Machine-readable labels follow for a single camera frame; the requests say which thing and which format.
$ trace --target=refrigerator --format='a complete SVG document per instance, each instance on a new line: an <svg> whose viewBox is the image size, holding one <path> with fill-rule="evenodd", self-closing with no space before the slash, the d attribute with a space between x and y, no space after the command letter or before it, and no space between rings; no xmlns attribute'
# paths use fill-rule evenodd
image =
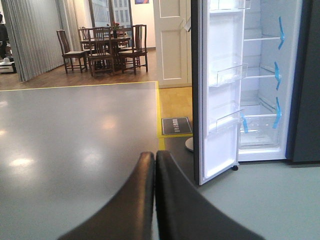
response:
<svg viewBox="0 0 320 240"><path fill-rule="evenodd" d="M314 54L311 35L318 34L311 28L319 28L316 5L312 0L191 1L197 184L237 170L242 161L307 161L300 152L312 137L318 142L309 151L319 160L319 130L313 126L317 133L310 133L301 123L319 116L311 103L320 103L319 97L310 101L308 92L319 89L319 77L309 76L313 83L304 79L308 58L319 63L308 56ZM313 116L301 115L310 106Z"/></svg>

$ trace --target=shiny floor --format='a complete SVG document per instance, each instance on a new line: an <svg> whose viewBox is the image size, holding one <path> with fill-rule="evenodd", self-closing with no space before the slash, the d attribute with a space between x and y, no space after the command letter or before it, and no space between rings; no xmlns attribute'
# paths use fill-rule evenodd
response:
<svg viewBox="0 0 320 240"><path fill-rule="evenodd" d="M100 209L158 149L156 93L155 82L0 91L0 239L54 240Z"/></svg>
<svg viewBox="0 0 320 240"><path fill-rule="evenodd" d="M166 138L165 147L194 183L187 139ZM241 162L238 171L227 170L196 187L214 206L266 240L319 240L319 186L320 163L277 160Z"/></svg>

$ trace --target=door panel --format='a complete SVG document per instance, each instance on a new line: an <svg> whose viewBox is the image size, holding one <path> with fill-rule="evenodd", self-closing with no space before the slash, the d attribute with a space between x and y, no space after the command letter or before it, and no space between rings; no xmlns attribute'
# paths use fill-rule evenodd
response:
<svg viewBox="0 0 320 240"><path fill-rule="evenodd" d="M190 6L186 0L154 0L157 77L160 87L188 84L188 32Z"/></svg>

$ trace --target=wall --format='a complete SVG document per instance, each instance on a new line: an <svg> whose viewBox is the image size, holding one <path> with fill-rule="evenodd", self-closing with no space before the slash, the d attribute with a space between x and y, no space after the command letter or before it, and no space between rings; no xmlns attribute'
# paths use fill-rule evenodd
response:
<svg viewBox="0 0 320 240"><path fill-rule="evenodd" d="M131 0L131 13L133 25L147 25L147 43L148 48L156 47L155 36L155 18L154 18L154 0L149 0L147 4L135 4L135 0Z"/></svg>

